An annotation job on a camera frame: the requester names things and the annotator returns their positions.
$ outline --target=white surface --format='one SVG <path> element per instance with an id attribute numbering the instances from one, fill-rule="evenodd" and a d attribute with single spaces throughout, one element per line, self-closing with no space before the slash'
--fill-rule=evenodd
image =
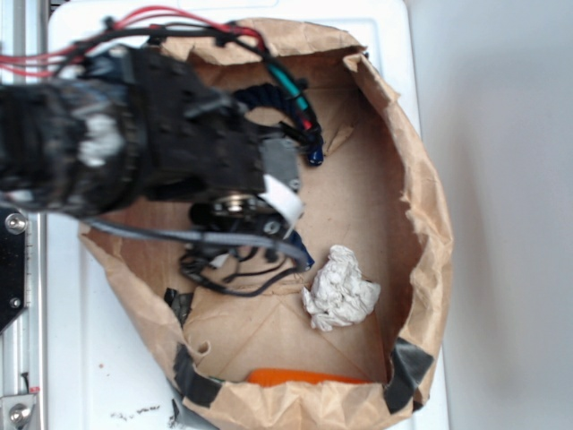
<path id="1" fill-rule="evenodd" d="M 162 1 L 177 5 L 177 1 Z M 371 60 L 403 97 L 400 103 L 418 126 L 415 80 L 406 8 L 400 0 L 310 3 L 300 0 L 226 0 L 223 9 L 207 2 L 181 2 L 219 21 L 249 16 L 307 20 L 350 30 L 369 46 Z M 52 49 L 100 29 L 101 19 L 130 12 L 140 1 L 76 0 L 56 11 L 50 23 Z M 255 4 L 272 7 L 231 7 Z M 172 393 L 142 345 L 104 274 L 76 238 L 75 222 L 48 220 L 48 386 L 49 430 L 73 428 L 167 428 Z M 137 410 L 160 408 L 137 414 Z M 440 360 L 432 400 L 396 429 L 448 429 Z"/>
<path id="2" fill-rule="evenodd" d="M 411 0 L 456 234 L 453 430 L 573 428 L 573 2 Z"/>

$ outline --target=metal bracket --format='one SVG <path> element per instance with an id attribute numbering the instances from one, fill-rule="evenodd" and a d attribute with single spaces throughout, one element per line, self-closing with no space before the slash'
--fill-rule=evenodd
<path id="1" fill-rule="evenodd" d="M 34 430 L 39 428 L 36 394 L 0 398 L 0 423 L 4 430 Z"/>
<path id="2" fill-rule="evenodd" d="M 0 333 L 21 313 L 26 302 L 26 227 L 16 209 L 0 208 Z"/>

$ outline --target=white wall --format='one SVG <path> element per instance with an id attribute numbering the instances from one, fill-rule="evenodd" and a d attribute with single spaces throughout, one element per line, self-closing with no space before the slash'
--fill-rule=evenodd
<path id="1" fill-rule="evenodd" d="M 573 1 L 410 0 L 456 233 L 453 430 L 573 428 Z"/>

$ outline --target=bolt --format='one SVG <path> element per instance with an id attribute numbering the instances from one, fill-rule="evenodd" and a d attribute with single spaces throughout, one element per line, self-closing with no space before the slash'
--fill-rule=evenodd
<path id="1" fill-rule="evenodd" d="M 231 201 L 227 203 L 227 210 L 230 213 L 238 213 L 243 210 L 243 205 L 239 201 Z"/>
<path id="2" fill-rule="evenodd" d="M 26 405 L 18 403 L 10 409 L 10 421 L 16 428 L 24 428 L 30 421 L 31 410 Z"/>
<path id="3" fill-rule="evenodd" d="M 280 230 L 280 224 L 276 221 L 269 221 L 264 225 L 262 231 L 264 231 L 267 235 L 275 235 Z"/>
<path id="4" fill-rule="evenodd" d="M 6 217 L 4 225 L 6 226 L 6 229 L 10 233 L 12 233 L 13 235 L 19 235 L 20 233 L 23 233 L 26 230 L 26 227 L 28 226 L 28 221 L 24 218 L 24 216 L 21 213 L 17 212 L 8 215 L 8 217 Z"/>
<path id="5" fill-rule="evenodd" d="M 73 67 L 73 72 L 76 76 L 81 76 L 86 73 L 86 68 L 83 65 L 77 64 Z"/>
<path id="6" fill-rule="evenodd" d="M 121 58 L 125 54 L 127 54 L 127 48 L 122 45 L 116 45 L 109 49 L 109 54 L 114 56 L 115 58 Z"/>
<path id="7" fill-rule="evenodd" d="M 291 179 L 288 181 L 288 186 L 294 191 L 298 191 L 301 188 L 301 181 L 300 179 Z"/>
<path id="8" fill-rule="evenodd" d="M 10 300 L 10 306 L 12 309 L 18 309 L 21 306 L 21 300 L 18 297 L 13 298 Z"/>

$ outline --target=orange object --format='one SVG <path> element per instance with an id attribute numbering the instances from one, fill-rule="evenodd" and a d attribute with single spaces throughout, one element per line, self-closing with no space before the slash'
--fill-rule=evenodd
<path id="1" fill-rule="evenodd" d="M 338 383 L 370 383 L 363 379 L 338 376 L 337 374 L 319 374 L 316 372 L 305 372 L 304 370 L 288 369 L 256 369 L 249 374 L 248 383 L 257 383 L 263 387 L 273 387 L 281 383 L 297 381 L 299 383 L 323 383 L 325 381 L 336 381 Z"/>

